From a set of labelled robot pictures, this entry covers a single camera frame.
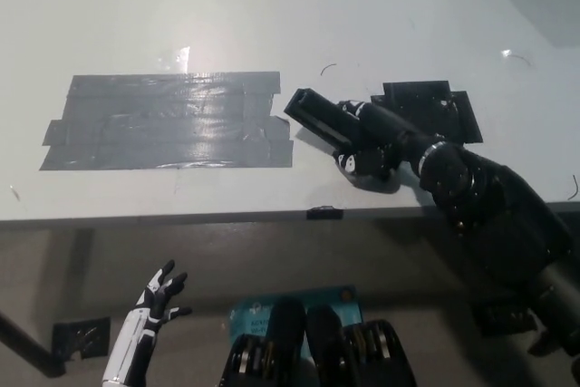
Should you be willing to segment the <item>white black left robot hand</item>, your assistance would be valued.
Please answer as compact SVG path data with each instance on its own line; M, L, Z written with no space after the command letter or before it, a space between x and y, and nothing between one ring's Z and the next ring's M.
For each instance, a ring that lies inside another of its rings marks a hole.
M188 278L186 273L171 277L174 266L170 260L161 267L128 312L102 376L103 386L144 386L161 327L192 313L189 307L169 307Z

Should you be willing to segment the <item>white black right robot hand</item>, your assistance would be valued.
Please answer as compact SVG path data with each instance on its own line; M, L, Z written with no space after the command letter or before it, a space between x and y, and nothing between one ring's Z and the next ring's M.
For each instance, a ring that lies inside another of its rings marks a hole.
M388 179L404 161L419 176L425 159L447 143L372 102L344 101L339 108L358 121L362 132L359 143L334 154L340 169L349 176Z

